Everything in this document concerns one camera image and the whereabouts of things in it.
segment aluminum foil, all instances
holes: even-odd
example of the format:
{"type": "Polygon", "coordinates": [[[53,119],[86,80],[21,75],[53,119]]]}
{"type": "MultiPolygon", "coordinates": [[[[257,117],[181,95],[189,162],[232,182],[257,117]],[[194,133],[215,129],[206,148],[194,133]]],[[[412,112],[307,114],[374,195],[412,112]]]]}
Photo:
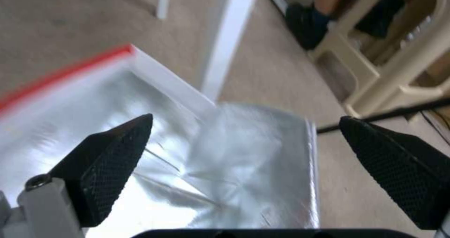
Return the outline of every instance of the aluminum foil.
{"type": "Polygon", "coordinates": [[[109,217],[87,237],[150,229],[317,228],[315,129],[264,107],[226,104],[199,118],[130,72],[0,142],[0,189],[14,203],[87,135],[152,113],[150,140],[109,217]]]}

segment black shoe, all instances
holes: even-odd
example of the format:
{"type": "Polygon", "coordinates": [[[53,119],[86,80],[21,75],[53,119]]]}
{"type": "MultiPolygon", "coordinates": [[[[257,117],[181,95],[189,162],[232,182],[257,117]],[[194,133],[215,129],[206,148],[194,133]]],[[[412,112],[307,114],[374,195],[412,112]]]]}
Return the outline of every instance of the black shoe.
{"type": "Polygon", "coordinates": [[[385,38],[394,16],[404,5],[404,0],[380,0],[355,28],[375,38],[385,38]]]}
{"type": "Polygon", "coordinates": [[[286,10],[286,23],[299,44],[305,50],[314,49],[327,32],[327,27],[314,25],[312,8],[291,4],[286,10]]]}

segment black cable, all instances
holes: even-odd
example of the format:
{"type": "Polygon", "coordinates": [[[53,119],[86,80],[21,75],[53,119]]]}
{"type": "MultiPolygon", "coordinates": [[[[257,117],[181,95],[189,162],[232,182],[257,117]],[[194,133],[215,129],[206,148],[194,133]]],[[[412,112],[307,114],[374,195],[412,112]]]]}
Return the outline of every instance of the black cable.
{"type": "Polygon", "coordinates": [[[442,135],[441,131],[433,124],[433,122],[431,122],[431,120],[429,118],[426,117],[426,115],[421,111],[420,112],[421,115],[423,116],[423,118],[425,119],[425,121],[427,121],[427,123],[430,124],[430,126],[432,126],[432,128],[434,128],[434,130],[439,134],[439,136],[445,141],[447,142],[447,144],[450,146],[450,142],[447,140],[447,138],[442,135]]]}
{"type": "Polygon", "coordinates": [[[440,117],[444,121],[445,125],[447,126],[447,129],[450,130],[450,124],[447,121],[448,117],[437,112],[436,110],[431,110],[431,111],[434,112],[438,117],[440,117]]]}
{"type": "MultiPolygon", "coordinates": [[[[431,102],[421,103],[419,105],[413,105],[411,107],[398,108],[396,110],[392,110],[387,113],[369,116],[369,117],[363,118],[361,120],[365,121],[365,122],[375,122],[375,121],[385,120],[385,119],[389,119],[389,118],[394,118],[397,116],[406,116],[409,114],[421,112],[423,110],[433,110],[433,109],[445,107],[448,105],[450,105],[450,97],[438,99],[438,100],[431,101],[431,102]]],[[[317,129],[317,134],[324,134],[324,133],[336,131],[338,129],[339,129],[339,123],[334,124],[332,126],[325,126],[325,127],[319,128],[319,129],[317,129]]]]}

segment white chair leg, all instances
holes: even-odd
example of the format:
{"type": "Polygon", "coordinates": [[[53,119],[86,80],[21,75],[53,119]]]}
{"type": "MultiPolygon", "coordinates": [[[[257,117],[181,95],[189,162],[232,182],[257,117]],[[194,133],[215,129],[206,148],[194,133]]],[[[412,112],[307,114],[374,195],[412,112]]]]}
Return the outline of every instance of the white chair leg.
{"type": "Polygon", "coordinates": [[[220,95],[254,0],[217,0],[207,30],[196,87],[211,101],[220,95]]]}
{"type": "Polygon", "coordinates": [[[170,0],[158,0],[158,6],[156,8],[156,17],[159,19],[165,19],[167,17],[167,11],[169,9],[170,0]]]}

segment beige carpet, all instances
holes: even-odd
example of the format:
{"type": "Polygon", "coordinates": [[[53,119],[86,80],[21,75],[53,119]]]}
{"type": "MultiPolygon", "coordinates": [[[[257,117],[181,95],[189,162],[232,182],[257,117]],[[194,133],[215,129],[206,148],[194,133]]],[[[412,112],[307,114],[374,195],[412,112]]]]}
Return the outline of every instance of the beige carpet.
{"type": "MultiPolygon", "coordinates": [[[[155,4],[156,0],[0,0],[0,95],[126,43],[193,82],[214,0],[171,0],[166,21],[153,16],[155,4]]],[[[318,126],[344,115],[270,0],[257,0],[220,99],[288,110],[318,126]]],[[[419,134],[450,153],[421,119],[383,125],[419,134]]],[[[432,236],[407,219],[339,133],[320,136],[318,144],[322,227],[390,228],[432,236]]]]}

